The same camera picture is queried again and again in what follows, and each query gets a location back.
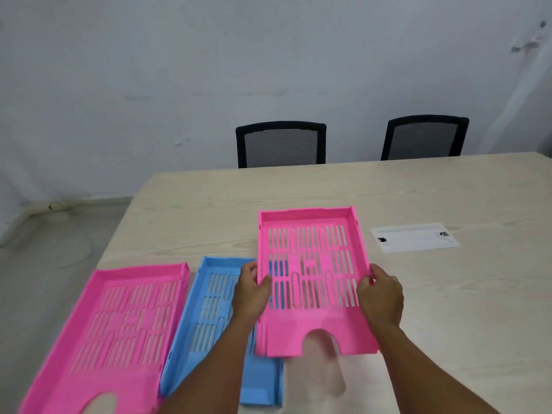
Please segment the person's right hand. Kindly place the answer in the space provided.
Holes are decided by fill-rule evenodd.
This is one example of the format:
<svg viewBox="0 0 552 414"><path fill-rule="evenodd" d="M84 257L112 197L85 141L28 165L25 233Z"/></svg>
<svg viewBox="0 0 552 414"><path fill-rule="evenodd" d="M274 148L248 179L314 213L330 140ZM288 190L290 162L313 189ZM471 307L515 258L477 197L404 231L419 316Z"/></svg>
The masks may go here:
<svg viewBox="0 0 552 414"><path fill-rule="evenodd" d="M401 283L380 266L371 263L368 276L375 278L373 298L358 298L359 306L374 335L398 328L403 317L404 294Z"/></svg>

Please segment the black mesh office chair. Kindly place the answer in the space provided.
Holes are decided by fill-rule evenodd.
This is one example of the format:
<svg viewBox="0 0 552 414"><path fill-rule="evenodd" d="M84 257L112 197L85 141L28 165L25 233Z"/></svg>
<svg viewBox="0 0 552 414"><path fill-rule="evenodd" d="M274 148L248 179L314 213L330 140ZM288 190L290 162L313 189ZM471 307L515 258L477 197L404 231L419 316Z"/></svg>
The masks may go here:
<svg viewBox="0 0 552 414"><path fill-rule="evenodd" d="M305 166L326 163L327 126L304 121L272 121L236 128L238 168Z"/></svg>
<svg viewBox="0 0 552 414"><path fill-rule="evenodd" d="M389 120L381 161L458 157L470 120L448 115L412 115Z"/></svg>

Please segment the blue plastic paper tray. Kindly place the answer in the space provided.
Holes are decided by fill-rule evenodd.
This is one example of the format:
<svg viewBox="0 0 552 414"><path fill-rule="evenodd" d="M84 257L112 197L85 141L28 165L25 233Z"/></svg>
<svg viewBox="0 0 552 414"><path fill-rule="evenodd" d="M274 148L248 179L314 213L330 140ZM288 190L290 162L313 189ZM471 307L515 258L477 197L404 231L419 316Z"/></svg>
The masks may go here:
<svg viewBox="0 0 552 414"><path fill-rule="evenodd" d="M204 359L231 315L231 301L241 268L252 261L241 257L205 256L189 285L182 316L164 364L160 395L168 397ZM240 404L282 407L284 361L256 355L256 330L248 338Z"/></svg>

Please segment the person's left hand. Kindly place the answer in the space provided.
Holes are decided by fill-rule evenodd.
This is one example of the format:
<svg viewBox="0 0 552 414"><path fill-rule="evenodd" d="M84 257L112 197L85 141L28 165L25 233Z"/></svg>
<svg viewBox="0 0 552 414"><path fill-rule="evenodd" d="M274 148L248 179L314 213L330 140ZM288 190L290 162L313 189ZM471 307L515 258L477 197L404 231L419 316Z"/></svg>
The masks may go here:
<svg viewBox="0 0 552 414"><path fill-rule="evenodd" d="M257 261L244 264L235 284L232 299L232 320L247 325L252 329L268 303L261 303L258 297Z"/></svg>

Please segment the pink plastic paper tray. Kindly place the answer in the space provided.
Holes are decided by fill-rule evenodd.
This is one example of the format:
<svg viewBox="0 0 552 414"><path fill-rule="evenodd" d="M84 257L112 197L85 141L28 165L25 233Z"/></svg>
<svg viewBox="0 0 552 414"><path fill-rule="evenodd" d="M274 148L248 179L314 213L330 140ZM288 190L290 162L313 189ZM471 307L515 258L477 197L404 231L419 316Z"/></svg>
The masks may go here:
<svg viewBox="0 0 552 414"><path fill-rule="evenodd" d="M272 277L257 355L298 357L318 329L333 336L341 355L379 352L356 292L370 269L354 206L260 210L257 269L258 282Z"/></svg>
<svg viewBox="0 0 552 414"><path fill-rule="evenodd" d="M187 263L93 271L17 414L80 414L108 392L115 414L154 414L189 276Z"/></svg>

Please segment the person's right forearm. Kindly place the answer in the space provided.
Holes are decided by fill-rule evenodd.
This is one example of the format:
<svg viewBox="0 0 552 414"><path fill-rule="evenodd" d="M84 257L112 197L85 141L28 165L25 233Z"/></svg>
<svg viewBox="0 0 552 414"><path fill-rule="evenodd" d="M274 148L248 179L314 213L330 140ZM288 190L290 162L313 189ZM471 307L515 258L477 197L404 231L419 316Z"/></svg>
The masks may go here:
<svg viewBox="0 0 552 414"><path fill-rule="evenodd" d="M383 355L400 414L500 414L441 369L396 325L370 326Z"/></svg>

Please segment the person's left forearm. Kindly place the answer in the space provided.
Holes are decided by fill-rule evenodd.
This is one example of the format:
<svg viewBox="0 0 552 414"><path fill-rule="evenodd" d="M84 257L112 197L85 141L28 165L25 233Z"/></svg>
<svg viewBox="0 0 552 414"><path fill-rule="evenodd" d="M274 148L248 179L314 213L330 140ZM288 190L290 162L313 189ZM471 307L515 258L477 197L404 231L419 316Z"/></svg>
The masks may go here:
<svg viewBox="0 0 552 414"><path fill-rule="evenodd" d="M237 414L248 337L257 319L234 314L211 351L156 414Z"/></svg>

